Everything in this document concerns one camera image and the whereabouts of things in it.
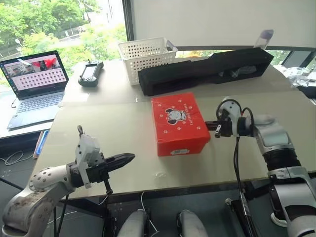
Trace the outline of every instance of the red cardboard box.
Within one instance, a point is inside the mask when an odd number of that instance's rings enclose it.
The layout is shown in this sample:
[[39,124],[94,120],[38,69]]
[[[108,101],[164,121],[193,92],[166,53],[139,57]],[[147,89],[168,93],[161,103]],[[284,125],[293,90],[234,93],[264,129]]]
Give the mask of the red cardboard box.
[[210,134],[193,93],[152,99],[158,156],[200,153]]

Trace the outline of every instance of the remote controller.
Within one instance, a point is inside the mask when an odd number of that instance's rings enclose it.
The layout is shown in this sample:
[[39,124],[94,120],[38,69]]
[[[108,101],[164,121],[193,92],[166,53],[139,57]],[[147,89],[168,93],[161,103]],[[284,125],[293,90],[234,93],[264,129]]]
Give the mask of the remote controller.
[[88,60],[82,75],[78,79],[78,83],[82,86],[95,87],[99,82],[99,76],[102,68],[103,62],[90,62],[90,60]]

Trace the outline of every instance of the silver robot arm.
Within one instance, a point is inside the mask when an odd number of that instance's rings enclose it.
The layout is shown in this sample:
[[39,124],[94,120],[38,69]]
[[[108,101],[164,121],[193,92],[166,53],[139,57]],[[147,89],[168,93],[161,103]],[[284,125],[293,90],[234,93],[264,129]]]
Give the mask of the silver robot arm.
[[270,197],[274,215],[287,223],[290,237],[316,237],[316,191],[307,170],[297,159],[288,133],[269,115],[243,117],[236,100],[224,99],[217,111],[217,121],[206,122],[215,137],[251,136],[268,168]]
[[97,141],[85,135],[81,126],[78,130],[76,161],[41,170],[7,204],[2,217],[5,237],[41,237],[58,201],[78,187],[90,188],[91,183],[104,182],[107,194],[113,192],[108,172],[125,166],[135,155],[125,153],[104,158]]

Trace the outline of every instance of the table surface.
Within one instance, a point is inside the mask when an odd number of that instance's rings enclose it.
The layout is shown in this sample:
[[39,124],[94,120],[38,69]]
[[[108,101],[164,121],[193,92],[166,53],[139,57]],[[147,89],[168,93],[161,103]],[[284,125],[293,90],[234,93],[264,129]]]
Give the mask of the table surface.
[[[158,157],[150,97],[140,87],[130,86],[120,61],[105,64],[98,88],[87,89],[70,80],[64,107],[57,114],[33,173],[75,160],[79,137],[77,125],[95,137],[107,156],[130,152],[136,158],[110,173],[114,193],[187,187],[235,181],[235,139],[212,137],[197,155]],[[201,85],[190,90],[204,120],[215,120],[221,100],[230,95],[254,114],[271,114],[288,131],[301,164],[316,170],[315,106],[298,90],[289,87],[281,73],[269,66],[260,78],[219,85]],[[240,176],[243,180],[267,177],[267,169],[256,141],[240,140]],[[78,188],[70,198],[105,194],[103,183]]]

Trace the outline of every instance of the laptop keyboard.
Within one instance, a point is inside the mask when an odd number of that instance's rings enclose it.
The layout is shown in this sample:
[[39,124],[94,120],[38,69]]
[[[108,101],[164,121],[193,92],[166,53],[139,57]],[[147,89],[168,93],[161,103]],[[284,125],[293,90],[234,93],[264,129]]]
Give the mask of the laptop keyboard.
[[63,99],[63,94],[45,96],[38,99],[32,99],[27,101],[21,101],[17,109],[17,113],[36,110],[43,107],[48,107],[52,105],[58,105],[59,102]]

